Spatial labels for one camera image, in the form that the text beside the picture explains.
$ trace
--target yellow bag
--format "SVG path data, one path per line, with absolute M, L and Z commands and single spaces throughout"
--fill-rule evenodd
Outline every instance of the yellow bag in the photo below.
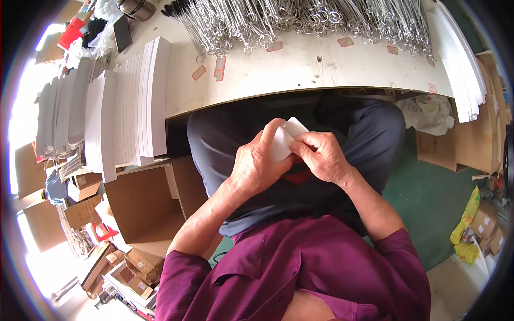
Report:
M 462 233 L 473 222 L 476 212 L 479 209 L 479 205 L 480 205 L 480 191 L 479 191 L 479 188 L 477 186 L 475 186 L 475 189 L 473 190 L 473 192 L 471 193 L 471 196 L 469 197 L 468 204 L 466 205 L 466 208 L 464 209 L 464 213 L 462 214 L 461 221 L 457 224 L 457 227 L 453 230 L 453 232 L 451 232 L 450 241 L 452 242 L 452 244 L 457 245 L 461 241 Z
M 462 262 L 472 265 L 480 256 L 480 252 L 474 243 L 459 243 L 453 248 Z

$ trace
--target hand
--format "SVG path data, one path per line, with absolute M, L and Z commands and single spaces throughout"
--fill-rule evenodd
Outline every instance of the hand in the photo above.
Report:
M 292 155 L 276 163 L 271 157 L 271 145 L 275 131 L 285 120 L 275 118 L 270 121 L 255 138 L 239 147 L 235 164 L 229 177 L 234 193 L 246 199 L 266 190 L 286 173 L 292 166 Z
M 332 133 L 311 131 L 300 134 L 290 143 L 289 150 L 298 155 L 322 181 L 341 186 L 352 175 L 353 167 L 346 161 Z

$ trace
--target green floor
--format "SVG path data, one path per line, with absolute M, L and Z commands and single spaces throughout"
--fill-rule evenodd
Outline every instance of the green floor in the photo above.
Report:
M 479 171 L 468 168 L 460 173 L 418 161 L 414 130 L 408 129 L 400 158 L 383 196 L 402 217 L 425 270 L 453 253 L 448 237 L 457 225 L 475 186 L 471 176 Z M 215 254 L 233 247 L 224 238 Z

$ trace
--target white card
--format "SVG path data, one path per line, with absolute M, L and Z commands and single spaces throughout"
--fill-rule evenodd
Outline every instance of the white card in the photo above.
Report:
M 291 155 L 289 144 L 294 141 L 293 137 L 308 132 L 309 130 L 296 117 L 291 117 L 288 121 L 284 122 L 284 124 L 277 128 L 273 138 L 273 145 L 271 147 L 273 161 L 278 163 Z

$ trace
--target lap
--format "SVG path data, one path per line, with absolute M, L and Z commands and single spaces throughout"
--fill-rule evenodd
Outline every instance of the lap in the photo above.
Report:
M 320 99 L 314 118 L 346 136 L 341 144 L 346 159 L 381 194 L 403 143 L 405 121 L 401 111 L 382 100 L 332 96 Z M 256 100 L 190 115 L 187 132 L 191 153 L 209 197 L 230 176 L 239 146 L 250 142 L 271 119 L 268 108 Z M 296 186 L 280 179 L 242 205 L 228 221 L 244 216 L 251 217 L 250 223 L 244 224 L 254 224 L 283 210 L 322 205 L 328 208 L 333 207 L 332 203 L 356 213 L 347 195 L 332 183 L 311 177 Z

